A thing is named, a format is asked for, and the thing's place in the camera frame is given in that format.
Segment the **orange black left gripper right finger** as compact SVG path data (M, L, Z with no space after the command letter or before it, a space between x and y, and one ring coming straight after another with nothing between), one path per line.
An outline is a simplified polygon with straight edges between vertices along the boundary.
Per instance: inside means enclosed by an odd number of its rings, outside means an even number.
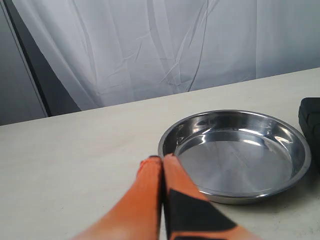
M164 216L168 240L259 240L217 210L198 190L178 158L163 159Z

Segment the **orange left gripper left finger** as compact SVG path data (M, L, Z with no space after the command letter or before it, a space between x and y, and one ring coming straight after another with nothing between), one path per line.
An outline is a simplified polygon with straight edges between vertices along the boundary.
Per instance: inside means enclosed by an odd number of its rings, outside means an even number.
M130 189L115 206L74 240L158 240L162 210L163 164L143 160Z

